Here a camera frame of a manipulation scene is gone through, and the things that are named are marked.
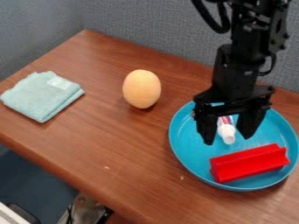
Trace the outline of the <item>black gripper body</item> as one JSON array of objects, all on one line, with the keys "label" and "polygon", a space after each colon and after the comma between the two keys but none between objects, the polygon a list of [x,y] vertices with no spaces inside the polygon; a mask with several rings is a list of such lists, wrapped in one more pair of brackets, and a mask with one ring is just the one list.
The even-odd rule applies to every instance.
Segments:
[{"label": "black gripper body", "polygon": [[239,120],[263,120],[275,88],[257,84],[266,61],[246,62],[233,54],[231,45],[218,49],[211,87],[192,98],[194,119],[239,115]]}]

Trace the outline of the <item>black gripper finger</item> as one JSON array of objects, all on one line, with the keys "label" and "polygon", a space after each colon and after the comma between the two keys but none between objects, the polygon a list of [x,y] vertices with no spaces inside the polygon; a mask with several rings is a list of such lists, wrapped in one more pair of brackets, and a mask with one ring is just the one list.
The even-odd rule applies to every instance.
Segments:
[{"label": "black gripper finger", "polygon": [[203,142],[213,145],[218,130],[218,117],[215,115],[204,115],[196,113],[194,120],[196,121],[196,130],[202,136]]},{"label": "black gripper finger", "polygon": [[266,114],[267,110],[262,108],[250,108],[239,114],[238,131],[246,139],[250,139],[255,135]]}]

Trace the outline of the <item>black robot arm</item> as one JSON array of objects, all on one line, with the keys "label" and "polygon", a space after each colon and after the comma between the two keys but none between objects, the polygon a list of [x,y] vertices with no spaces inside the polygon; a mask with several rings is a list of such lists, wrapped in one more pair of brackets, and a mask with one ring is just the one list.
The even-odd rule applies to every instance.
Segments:
[{"label": "black robot arm", "polygon": [[277,61],[277,53],[286,49],[291,1],[191,0],[210,28],[231,33],[231,42],[218,49],[211,87],[194,96],[192,117],[207,145],[214,143],[222,116],[238,116],[237,128],[245,138],[255,135],[263,122],[277,90],[257,80],[270,74],[262,66]]}]

